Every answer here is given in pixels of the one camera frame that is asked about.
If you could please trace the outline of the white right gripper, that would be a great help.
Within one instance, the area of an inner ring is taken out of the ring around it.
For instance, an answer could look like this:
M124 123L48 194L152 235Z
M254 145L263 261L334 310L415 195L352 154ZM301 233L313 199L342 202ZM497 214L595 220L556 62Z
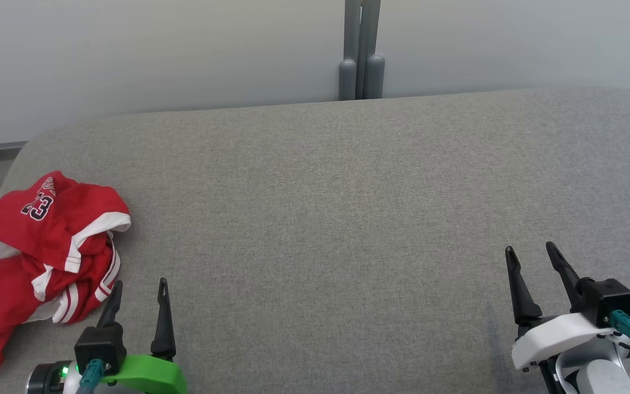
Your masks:
M523 280L522 267L515 250L508 246L505 259L515 324L537 327L528 330L512 347L512 361L517 370L548 361L556 356L556 369L575 368L580 373L623 373L623 359L630 353L630 315L609 312L591 322L584 314L581 277L568 263L557 245L546 242L550 262L562 279L570 302L570 314L540 324L543 312L533 301Z

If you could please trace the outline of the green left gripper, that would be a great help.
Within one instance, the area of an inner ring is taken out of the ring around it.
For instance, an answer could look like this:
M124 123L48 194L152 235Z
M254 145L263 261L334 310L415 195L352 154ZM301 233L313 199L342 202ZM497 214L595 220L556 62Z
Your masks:
M117 280L103 308L98 328L116 324L120 310L123 281ZM127 356L116 375L100 378L94 389L82 387L83 374L76 361L39 364L26 383L27 393L187 393L188 386L182 369L173 363L177 343L168 282L161 277L157 293L159 312L155 336L150 345L152 356Z

